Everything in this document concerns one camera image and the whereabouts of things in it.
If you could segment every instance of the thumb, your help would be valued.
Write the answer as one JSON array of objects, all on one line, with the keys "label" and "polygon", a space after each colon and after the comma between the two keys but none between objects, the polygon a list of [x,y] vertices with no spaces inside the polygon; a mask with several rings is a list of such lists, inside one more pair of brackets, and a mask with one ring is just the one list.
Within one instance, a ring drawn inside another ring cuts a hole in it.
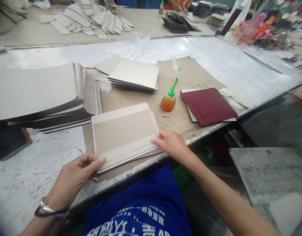
[{"label": "thumb", "polygon": [[163,140],[158,139],[158,138],[152,139],[151,142],[154,143],[155,145],[158,145],[159,147],[163,147],[165,144],[165,142]]},{"label": "thumb", "polygon": [[98,170],[106,161],[106,158],[98,159],[97,161],[91,163],[85,167],[82,171],[85,172],[87,176],[91,176],[95,171]]}]

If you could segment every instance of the maroon book cover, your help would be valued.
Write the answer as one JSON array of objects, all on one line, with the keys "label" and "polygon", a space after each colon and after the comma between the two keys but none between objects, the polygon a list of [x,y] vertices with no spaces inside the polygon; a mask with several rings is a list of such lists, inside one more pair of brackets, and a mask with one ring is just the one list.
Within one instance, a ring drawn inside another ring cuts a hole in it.
[{"label": "maroon book cover", "polygon": [[181,93],[202,126],[237,117],[237,113],[215,88]]}]

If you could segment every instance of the person's left hand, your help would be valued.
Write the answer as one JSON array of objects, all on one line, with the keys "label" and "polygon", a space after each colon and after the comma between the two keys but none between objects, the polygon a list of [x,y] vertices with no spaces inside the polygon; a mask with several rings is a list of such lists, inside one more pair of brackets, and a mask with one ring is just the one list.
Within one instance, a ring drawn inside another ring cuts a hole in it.
[{"label": "person's left hand", "polygon": [[69,207],[85,182],[105,161],[106,158],[84,153],[65,164],[44,202],[55,211]]},{"label": "person's left hand", "polygon": [[164,12],[164,6],[161,4],[160,8],[159,8],[159,14],[162,15]]}]

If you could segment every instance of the green bottle cap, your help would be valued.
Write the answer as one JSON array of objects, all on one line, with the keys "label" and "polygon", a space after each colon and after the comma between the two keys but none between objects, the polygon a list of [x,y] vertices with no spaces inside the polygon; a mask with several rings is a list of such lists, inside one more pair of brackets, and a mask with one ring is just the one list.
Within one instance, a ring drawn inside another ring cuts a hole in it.
[{"label": "green bottle cap", "polygon": [[175,85],[176,85],[177,81],[178,81],[178,77],[176,78],[173,87],[172,87],[172,88],[169,90],[169,92],[168,92],[168,95],[169,95],[170,97],[174,97],[174,96],[175,96],[175,91],[174,91],[174,89],[175,89]]}]

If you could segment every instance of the white table surface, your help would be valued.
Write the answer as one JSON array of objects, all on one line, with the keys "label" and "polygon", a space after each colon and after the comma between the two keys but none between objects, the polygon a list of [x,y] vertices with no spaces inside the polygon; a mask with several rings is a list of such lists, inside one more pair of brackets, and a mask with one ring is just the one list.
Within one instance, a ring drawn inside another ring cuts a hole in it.
[{"label": "white table surface", "polygon": [[[302,71],[281,63],[275,64],[283,72],[278,73],[220,38],[150,40],[137,32],[108,44],[9,50],[0,54],[0,73],[4,68],[42,68],[72,61],[91,67],[114,53],[149,63],[190,55],[225,86],[243,89],[246,94],[244,102],[249,106],[247,112],[302,83]],[[187,143],[193,143],[223,125],[216,124],[211,130],[187,140]],[[33,140],[31,145],[0,162],[0,227],[6,235],[20,234],[31,220],[40,198],[52,187],[61,167],[85,152],[81,127],[47,135],[34,130],[30,130],[30,133]],[[111,180],[100,183],[88,181],[73,205],[99,194],[125,179],[128,173],[134,174],[163,156],[147,160]]]}]

